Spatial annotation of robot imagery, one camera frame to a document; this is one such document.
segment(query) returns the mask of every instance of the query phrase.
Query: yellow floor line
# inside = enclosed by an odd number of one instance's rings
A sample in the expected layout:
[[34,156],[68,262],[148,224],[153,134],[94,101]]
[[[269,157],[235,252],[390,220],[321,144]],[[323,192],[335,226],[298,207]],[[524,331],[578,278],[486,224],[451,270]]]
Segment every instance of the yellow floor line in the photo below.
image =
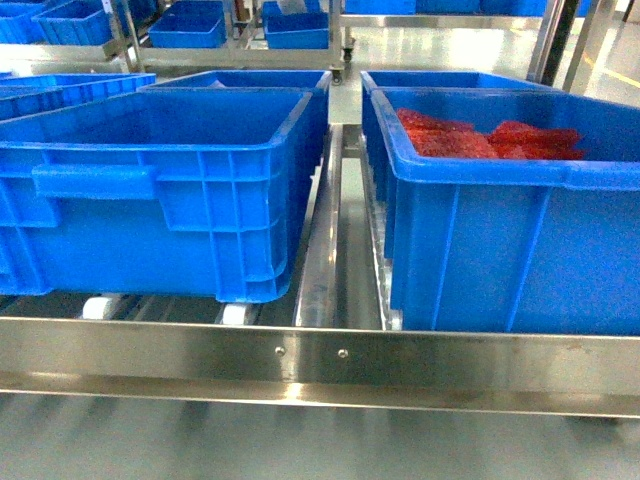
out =
[[593,60],[591,60],[589,57],[587,57],[586,55],[583,55],[583,59],[584,61],[594,70],[598,70],[602,73],[604,73],[605,75],[608,75],[612,78],[615,78],[616,80],[620,80],[621,82],[624,82],[628,85],[631,85],[632,87],[636,87],[636,88],[640,88],[640,82],[627,77],[626,75],[622,75],[621,73],[615,72],[613,70],[610,70],[608,68],[599,68],[595,66],[595,62]]

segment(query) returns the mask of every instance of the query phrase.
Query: blue plastic crate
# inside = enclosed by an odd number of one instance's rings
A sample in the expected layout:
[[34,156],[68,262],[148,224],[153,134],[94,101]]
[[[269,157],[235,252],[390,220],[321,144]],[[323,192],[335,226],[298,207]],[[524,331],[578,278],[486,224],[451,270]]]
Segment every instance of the blue plastic crate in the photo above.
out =
[[360,15],[415,15],[416,0],[345,0],[344,11]]
[[[576,15],[586,16],[590,4],[591,0],[582,0]],[[480,0],[480,7],[486,15],[542,17],[547,8],[547,2],[546,0]]]
[[[161,88],[222,88],[222,89],[287,89],[313,93],[310,108],[313,110],[314,131],[326,131],[329,118],[329,86],[331,72],[321,70],[213,70],[152,85]],[[316,137],[316,146],[310,168],[320,163],[324,147],[323,138]]]
[[0,120],[46,112],[64,106],[60,89],[0,85]]
[[301,13],[269,17],[264,22],[269,48],[322,50],[329,48],[329,15]]
[[0,3],[0,43],[33,43],[42,40],[42,31],[31,17],[43,4]]
[[[640,334],[640,110],[553,92],[377,90],[408,330]],[[576,128],[585,161],[420,157],[396,109]]]
[[370,71],[362,72],[362,130],[367,138],[367,152],[373,167],[376,198],[383,201],[387,194],[388,157],[384,149],[382,132],[371,103],[371,92],[376,88],[498,88],[517,90],[549,90],[551,87],[525,80],[479,72],[430,71]]
[[95,2],[73,0],[36,15],[33,21],[52,45],[103,45],[112,38],[107,14]]
[[218,48],[227,41],[222,2],[182,0],[149,29],[156,48]]
[[[305,6],[307,7],[307,13],[322,12],[320,8],[319,0],[305,0]],[[278,6],[278,2],[264,2],[262,4],[262,18],[270,17],[274,15],[283,15],[282,10]]]
[[145,74],[54,74],[0,79],[0,86],[24,85],[40,89],[60,88],[65,106],[93,102],[103,98],[135,92],[156,81],[153,73]]
[[480,0],[417,0],[416,11],[429,15],[480,12]]
[[310,100],[147,90],[0,123],[0,292],[280,297],[311,186],[299,165],[324,133]]

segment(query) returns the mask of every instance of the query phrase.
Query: epoxy floor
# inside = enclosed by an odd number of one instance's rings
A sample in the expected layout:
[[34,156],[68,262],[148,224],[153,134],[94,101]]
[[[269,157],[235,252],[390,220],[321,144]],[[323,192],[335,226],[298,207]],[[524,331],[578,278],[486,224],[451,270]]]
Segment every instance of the epoxy floor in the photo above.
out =
[[[357,29],[354,36],[351,77],[332,91],[333,122],[359,123],[362,69],[524,77],[535,43],[535,32],[518,30]],[[613,28],[605,43],[587,93],[640,105],[640,26]],[[357,164],[344,168],[343,208],[357,243],[361,185]],[[0,396],[3,480],[640,479],[639,458],[635,422]]]

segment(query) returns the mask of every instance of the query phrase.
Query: cart wheel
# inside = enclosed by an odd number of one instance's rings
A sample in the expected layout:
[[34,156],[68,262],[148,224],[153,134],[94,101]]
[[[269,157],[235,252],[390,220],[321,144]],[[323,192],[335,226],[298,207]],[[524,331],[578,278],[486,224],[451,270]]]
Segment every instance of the cart wheel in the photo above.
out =
[[338,86],[338,85],[342,85],[342,71],[341,70],[335,70],[333,72],[333,84]]

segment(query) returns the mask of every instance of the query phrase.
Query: red item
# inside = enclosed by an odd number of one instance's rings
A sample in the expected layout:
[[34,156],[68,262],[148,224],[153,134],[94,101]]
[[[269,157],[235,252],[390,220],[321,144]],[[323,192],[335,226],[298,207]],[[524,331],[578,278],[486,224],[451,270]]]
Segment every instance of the red item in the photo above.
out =
[[455,132],[473,132],[472,123],[457,122],[454,120],[438,120],[437,118],[424,115],[423,113],[400,108],[396,112],[400,123],[405,130],[444,130]]
[[414,132],[411,141],[418,155],[423,157],[499,158],[484,135],[477,132]]
[[535,145],[492,145],[500,158],[506,160],[582,160],[584,150],[545,148]]
[[572,128],[542,129],[526,123],[508,120],[498,125],[487,136],[492,145],[509,143],[513,145],[535,145],[538,147],[564,149],[573,148],[580,141],[580,134]]
[[423,157],[505,160],[582,160],[584,151],[573,148],[580,140],[577,130],[545,130],[507,120],[484,136],[464,122],[439,120],[400,108],[398,118],[413,147]]

